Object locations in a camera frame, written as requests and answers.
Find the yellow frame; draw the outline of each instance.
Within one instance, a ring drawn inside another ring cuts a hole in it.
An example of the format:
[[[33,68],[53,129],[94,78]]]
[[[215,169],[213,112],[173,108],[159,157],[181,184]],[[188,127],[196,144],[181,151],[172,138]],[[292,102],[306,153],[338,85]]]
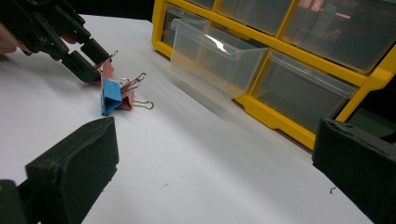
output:
[[[172,4],[180,7],[193,14],[204,17],[210,21],[216,22],[220,25],[231,28],[238,34],[244,34],[250,38],[256,39],[263,44],[269,46],[271,49],[276,49],[283,52],[297,60],[306,63],[312,67],[321,70],[323,73],[332,74],[336,77],[343,79],[344,81],[357,86],[359,89],[355,95],[349,100],[347,105],[342,109],[336,120],[346,121],[355,109],[359,106],[361,101],[370,91],[380,90],[391,81],[393,76],[396,74],[396,45],[392,47],[389,53],[385,56],[382,62],[372,71],[372,73],[364,75],[359,72],[348,69],[342,65],[332,63],[325,59],[319,58],[318,56],[298,49],[293,45],[286,43],[281,40],[281,34],[285,30],[288,24],[293,10],[297,7],[299,0],[292,0],[288,13],[281,23],[281,26],[276,36],[267,35],[260,31],[251,29],[244,24],[233,21],[218,13],[218,7],[221,0],[215,0],[212,10],[207,10],[202,7],[198,7],[193,3],[185,0],[156,0],[153,10],[153,32],[151,42],[153,47],[166,57],[171,58],[172,48],[162,42],[163,35],[163,24],[165,21],[166,4]],[[271,129],[279,129],[282,132],[293,137],[306,147],[313,149],[315,144],[316,135],[309,132],[306,128],[300,126],[294,121],[281,115],[271,107],[263,104],[252,96],[255,88],[262,79],[262,74],[265,70],[267,59],[264,60],[262,68],[256,77],[252,88],[246,94],[235,98],[235,100],[241,104],[246,112],[253,118],[259,120]]]

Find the white surface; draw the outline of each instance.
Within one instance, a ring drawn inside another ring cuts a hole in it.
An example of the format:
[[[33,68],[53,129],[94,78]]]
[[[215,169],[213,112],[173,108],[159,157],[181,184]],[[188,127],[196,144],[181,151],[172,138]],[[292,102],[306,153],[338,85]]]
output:
[[[148,74],[136,98],[153,110],[114,111],[120,163],[84,223],[371,223],[308,153],[232,104],[217,114],[170,83],[152,24],[85,16],[115,74]],[[48,55],[0,57],[0,178],[101,118],[100,90]]]

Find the white table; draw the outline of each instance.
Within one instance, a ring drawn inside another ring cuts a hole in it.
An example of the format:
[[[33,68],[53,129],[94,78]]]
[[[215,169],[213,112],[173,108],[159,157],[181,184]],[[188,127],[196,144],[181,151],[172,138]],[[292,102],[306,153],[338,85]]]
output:
[[[166,78],[148,21],[84,16],[115,75],[148,74],[136,98],[153,110],[114,111],[120,163],[84,223],[371,223],[312,166],[309,153],[230,102],[215,114]],[[0,57],[0,178],[101,118],[100,89],[46,54]]]

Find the plastic drawer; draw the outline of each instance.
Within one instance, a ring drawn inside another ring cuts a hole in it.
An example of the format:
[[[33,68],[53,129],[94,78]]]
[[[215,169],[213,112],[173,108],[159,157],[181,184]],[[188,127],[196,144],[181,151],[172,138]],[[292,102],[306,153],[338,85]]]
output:
[[[215,0],[187,0],[187,1],[209,10],[212,10],[213,4],[215,3]]]
[[[367,74],[396,41],[394,2],[301,0],[282,38]]]
[[[212,102],[246,93],[268,49],[255,48],[206,21],[174,20],[171,63],[184,83]]]
[[[333,118],[356,88],[273,51],[254,97],[316,133],[320,119]]]
[[[275,35],[282,23],[291,0],[227,0],[219,4],[219,13]]]
[[[175,30],[172,29],[172,21],[174,19],[190,19],[190,20],[203,20],[204,18],[192,14],[186,10],[179,7],[174,7],[172,5],[166,5],[166,19],[163,25],[163,43],[166,43],[170,47],[173,47],[175,41]]]

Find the drawer organizer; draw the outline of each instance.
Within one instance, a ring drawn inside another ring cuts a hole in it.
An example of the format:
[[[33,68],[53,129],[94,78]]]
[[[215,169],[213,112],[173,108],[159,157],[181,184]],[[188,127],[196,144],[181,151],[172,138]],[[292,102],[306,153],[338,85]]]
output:
[[[394,1],[156,0],[151,41],[176,63],[173,51],[187,43],[177,40],[176,27],[180,23],[186,29],[187,19],[225,27],[243,42],[267,46],[252,49],[261,50],[262,59],[251,64],[239,91],[230,91],[238,86],[233,84],[239,74],[231,72],[235,69],[219,76],[227,85],[210,84],[269,128],[313,149],[321,118],[347,121],[370,91],[384,88],[395,75],[395,15]],[[205,35],[207,28],[200,31]],[[198,62],[195,56],[191,59]]]

